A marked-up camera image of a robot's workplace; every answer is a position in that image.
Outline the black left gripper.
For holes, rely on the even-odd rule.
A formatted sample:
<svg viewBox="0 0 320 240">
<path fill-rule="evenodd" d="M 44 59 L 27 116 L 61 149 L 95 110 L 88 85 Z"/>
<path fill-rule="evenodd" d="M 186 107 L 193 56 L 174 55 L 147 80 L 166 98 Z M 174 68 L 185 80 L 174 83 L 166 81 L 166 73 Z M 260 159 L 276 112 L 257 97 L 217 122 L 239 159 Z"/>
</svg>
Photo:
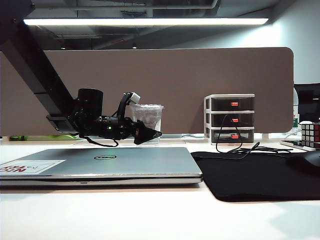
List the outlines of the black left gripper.
<svg viewBox="0 0 320 240">
<path fill-rule="evenodd" d="M 162 136 L 162 132 L 155 125 L 144 123 L 141 120 L 133 121 L 129 117 L 120 120 L 119 117 L 111 117 L 111 139 L 116 143 L 129 137 L 134 138 L 136 145 L 143 144 Z"/>
</svg>

